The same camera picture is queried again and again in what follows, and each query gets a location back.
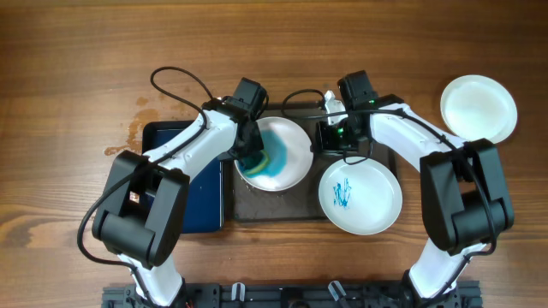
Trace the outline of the green and yellow sponge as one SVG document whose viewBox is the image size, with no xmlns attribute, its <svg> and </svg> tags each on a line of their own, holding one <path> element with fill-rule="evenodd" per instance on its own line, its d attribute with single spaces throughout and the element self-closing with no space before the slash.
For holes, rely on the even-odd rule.
<svg viewBox="0 0 548 308">
<path fill-rule="evenodd" d="M 270 157 L 267 151 L 261 150 L 240 159 L 238 161 L 238 167 L 245 176 L 252 176 L 260 173 L 269 163 Z"/>
</svg>

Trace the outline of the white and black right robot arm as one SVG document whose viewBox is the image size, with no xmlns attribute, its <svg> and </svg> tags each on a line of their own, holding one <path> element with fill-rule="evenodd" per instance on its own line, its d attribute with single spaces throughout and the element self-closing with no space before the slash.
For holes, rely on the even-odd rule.
<svg viewBox="0 0 548 308">
<path fill-rule="evenodd" d="M 475 257 L 492 255 L 515 214 L 496 146 L 466 141 L 416 115 L 394 94 L 380 97 L 365 71 L 341 78 L 342 95 L 324 94 L 318 116 L 322 151 L 341 155 L 362 140 L 388 146 L 420 172 L 421 212 L 429 236 L 399 285 L 401 307 L 433 307 L 473 297 L 457 279 Z"/>
</svg>

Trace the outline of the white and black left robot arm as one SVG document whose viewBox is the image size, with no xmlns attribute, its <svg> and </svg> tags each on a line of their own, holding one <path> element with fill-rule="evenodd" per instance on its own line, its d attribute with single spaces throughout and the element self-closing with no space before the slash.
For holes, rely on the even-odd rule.
<svg viewBox="0 0 548 308">
<path fill-rule="evenodd" d="M 146 307 L 183 301 L 184 281 L 171 253 L 182 231 L 189 185 L 212 160 L 235 160 L 248 174 L 267 164 L 257 119 L 268 100 L 259 83 L 243 78 L 233 95 L 212 98 L 197 119 L 144 155 L 123 151 L 98 201 L 92 235 L 130 269 Z"/>
</svg>

